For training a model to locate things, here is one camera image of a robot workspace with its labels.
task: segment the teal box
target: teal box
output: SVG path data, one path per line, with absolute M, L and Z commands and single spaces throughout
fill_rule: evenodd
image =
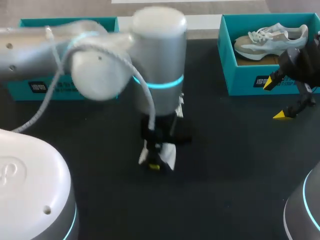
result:
M 25 18 L 20 20 L 20 27 L 58 26 L 78 20 L 93 20 L 101 24 L 108 32 L 118 32 L 117 17 L 72 17 L 72 18 Z M 42 101 L 46 89 L 50 86 L 53 76 L 9 81 L 5 84 L 15 101 Z M 70 75 L 61 76 L 52 95 L 53 100 L 83 100 L 77 91 Z
M 218 50 L 228 93 L 241 95 L 298 94 L 294 81 L 287 78 L 272 91 L 263 90 L 263 81 L 279 65 L 237 65 L 233 43 L 248 32 L 257 31 L 280 23 L 287 28 L 297 28 L 305 24 L 309 28 L 309 40 L 320 31 L 320 19 L 315 13 L 270 13 L 270 14 L 227 14 L 220 24 Z

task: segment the white cable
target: white cable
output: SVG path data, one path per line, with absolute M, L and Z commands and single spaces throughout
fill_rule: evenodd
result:
M 52 50 L 52 54 L 54 56 L 54 60 L 55 60 L 56 66 L 57 66 L 57 68 L 59 68 L 59 67 L 62 66 L 62 63 L 61 63 L 61 60 L 60 60 L 60 57 L 59 57 L 59 53 L 58 53 L 58 50 L 57 50 L 55 36 L 54 36 L 50 26 L 45 26 L 45 33 L 46 33 L 46 35 L 45 35 L 46 38 L 49 39 L 49 41 L 50 41 L 50 47 L 51 47 L 51 50 Z
M 87 51 L 87 50 L 95 50 L 104 54 L 107 54 L 109 56 L 112 56 L 113 58 L 115 58 L 116 60 L 122 62 L 125 66 L 127 66 L 132 72 L 133 75 L 138 79 L 138 81 L 140 82 L 140 85 L 143 89 L 143 92 L 146 96 L 146 100 L 149 104 L 149 123 L 148 123 L 148 128 L 150 130 L 154 130 L 155 129 L 155 120 L 156 120 L 156 109 L 155 109 L 155 104 L 154 104 L 154 100 L 152 98 L 151 92 L 148 88 L 148 85 L 146 83 L 146 81 L 144 80 L 144 78 L 141 76 L 141 74 L 138 72 L 138 70 L 125 58 L 123 58 L 122 56 L 120 56 L 119 54 L 113 52 L 110 49 L 98 46 L 98 45 L 93 45 L 93 44 L 81 44 L 78 45 L 76 47 L 72 47 L 70 49 L 68 49 L 68 51 L 66 52 L 66 54 L 63 56 L 62 60 L 61 60 L 61 64 L 58 66 L 58 70 L 56 71 L 51 85 L 48 88 L 48 91 L 44 97 L 43 102 L 41 103 L 38 111 L 36 112 L 36 114 L 29 120 L 27 121 L 25 124 L 23 124 L 22 126 L 16 128 L 13 130 L 13 132 L 15 133 L 21 133 L 22 131 L 26 130 L 27 128 L 29 128 L 30 126 L 32 126 L 44 113 L 44 111 L 46 110 L 46 108 L 48 107 L 48 104 L 52 98 L 52 95 L 54 93 L 55 87 L 59 81 L 60 76 L 63 74 L 64 72 L 64 65 L 67 63 L 68 59 L 70 58 L 70 56 L 72 56 L 74 53 L 78 52 L 78 51 Z

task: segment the shoe sole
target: shoe sole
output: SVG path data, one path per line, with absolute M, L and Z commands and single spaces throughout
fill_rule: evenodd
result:
M 249 54 L 249 53 L 244 53 L 240 52 L 235 49 L 235 51 L 240 54 L 242 57 L 245 57 L 246 59 L 254 60 L 254 61 L 260 61 L 267 55 L 278 55 L 280 56 L 284 51 L 283 50 L 278 50 L 278 51 L 270 51 L 262 54 Z

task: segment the white sneaker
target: white sneaker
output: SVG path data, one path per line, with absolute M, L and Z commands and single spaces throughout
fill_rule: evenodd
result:
M 287 48 L 303 48 L 308 41 L 308 27 L 287 28 L 277 23 L 248 32 L 235 40 L 234 50 L 243 57 L 259 61 L 266 55 L 280 56 Z

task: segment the black table surface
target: black table surface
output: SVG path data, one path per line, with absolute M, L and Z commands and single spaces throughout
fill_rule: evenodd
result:
M 287 239 L 286 200 L 319 161 L 320 107 L 273 120 L 297 95 L 228 96 L 214 39 L 188 41 L 186 55 L 183 113 L 193 143 L 177 148 L 170 176 L 138 165 L 143 140 L 130 84 L 103 103 L 53 101 L 25 132 L 67 162 L 79 240 Z M 0 103 L 6 130 L 40 104 L 13 102 L 3 91 Z

